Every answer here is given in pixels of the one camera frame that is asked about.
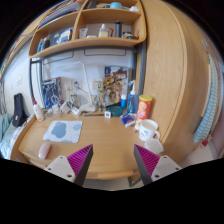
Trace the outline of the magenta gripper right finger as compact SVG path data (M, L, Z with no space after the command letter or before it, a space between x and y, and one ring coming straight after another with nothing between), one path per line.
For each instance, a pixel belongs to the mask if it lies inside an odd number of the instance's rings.
M148 149L134 145L134 156L144 185L181 170L169 156L159 156Z

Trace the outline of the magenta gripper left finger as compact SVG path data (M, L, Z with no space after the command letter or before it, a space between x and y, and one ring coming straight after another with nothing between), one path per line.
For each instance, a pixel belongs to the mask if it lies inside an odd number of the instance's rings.
M45 171L82 186L92 156L93 145L90 144L69 156L59 156L45 168Z

